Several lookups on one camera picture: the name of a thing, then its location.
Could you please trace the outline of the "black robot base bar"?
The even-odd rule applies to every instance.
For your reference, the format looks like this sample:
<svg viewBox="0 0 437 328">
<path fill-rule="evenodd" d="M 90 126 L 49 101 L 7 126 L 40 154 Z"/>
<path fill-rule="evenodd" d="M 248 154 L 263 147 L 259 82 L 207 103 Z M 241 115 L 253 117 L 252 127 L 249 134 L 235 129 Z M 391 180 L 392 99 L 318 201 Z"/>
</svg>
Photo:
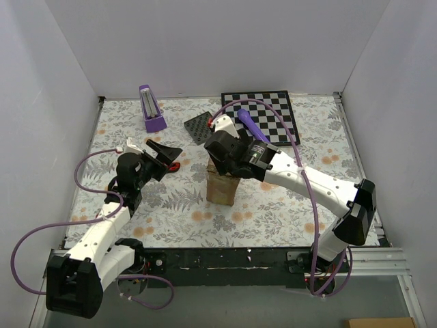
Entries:
<svg viewBox="0 0 437 328">
<path fill-rule="evenodd" d="M 155 275 L 175 287 L 284 286 L 306 288 L 310 247 L 145 248 L 126 275 Z"/>
</svg>

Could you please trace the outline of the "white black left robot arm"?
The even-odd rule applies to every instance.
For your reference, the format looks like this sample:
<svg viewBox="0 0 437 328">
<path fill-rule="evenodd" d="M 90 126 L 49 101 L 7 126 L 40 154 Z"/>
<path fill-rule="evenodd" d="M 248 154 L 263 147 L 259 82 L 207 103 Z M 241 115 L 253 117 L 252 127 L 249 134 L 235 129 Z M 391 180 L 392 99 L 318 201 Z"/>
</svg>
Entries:
<svg viewBox="0 0 437 328">
<path fill-rule="evenodd" d="M 150 260 L 141 241 L 117 239 L 142 200 L 142 188 L 159 181 L 174 167 L 180 148 L 148 141 L 155 156 L 138 148 L 131 140 L 117 148 L 116 175 L 110 181 L 97 222 L 63 256 L 53 256 L 46 268 L 46 307 L 82 318 L 93 318 L 104 292 L 116 279 L 148 282 Z"/>
</svg>

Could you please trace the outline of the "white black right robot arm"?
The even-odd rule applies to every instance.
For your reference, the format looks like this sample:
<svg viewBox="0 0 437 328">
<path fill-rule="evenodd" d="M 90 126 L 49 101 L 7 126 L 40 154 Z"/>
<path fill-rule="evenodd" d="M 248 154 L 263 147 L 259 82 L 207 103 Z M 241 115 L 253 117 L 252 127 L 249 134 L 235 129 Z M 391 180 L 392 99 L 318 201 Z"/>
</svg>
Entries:
<svg viewBox="0 0 437 328">
<path fill-rule="evenodd" d="M 271 144 L 234 137 L 226 131 L 213 133 L 204 148 L 219 174 L 284 187 L 314 200 L 336 216 L 334 223 L 314 240 L 309 254 L 314 270 L 327 270 L 346 247 L 365 244 L 376 212 L 376 186 L 372 181 L 353 183 L 298 166 L 291 156 Z"/>
</svg>

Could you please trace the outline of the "brown cardboard express box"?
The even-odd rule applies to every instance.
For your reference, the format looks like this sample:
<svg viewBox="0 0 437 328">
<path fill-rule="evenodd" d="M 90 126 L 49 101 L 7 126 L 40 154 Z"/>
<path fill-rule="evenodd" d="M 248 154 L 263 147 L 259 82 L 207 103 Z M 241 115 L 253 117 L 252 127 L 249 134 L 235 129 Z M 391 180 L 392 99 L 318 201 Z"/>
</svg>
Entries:
<svg viewBox="0 0 437 328">
<path fill-rule="evenodd" d="M 206 170 L 207 201 L 218 205 L 233 206 L 240 179 L 230 174 L 221 176 L 211 159 L 208 161 Z"/>
</svg>

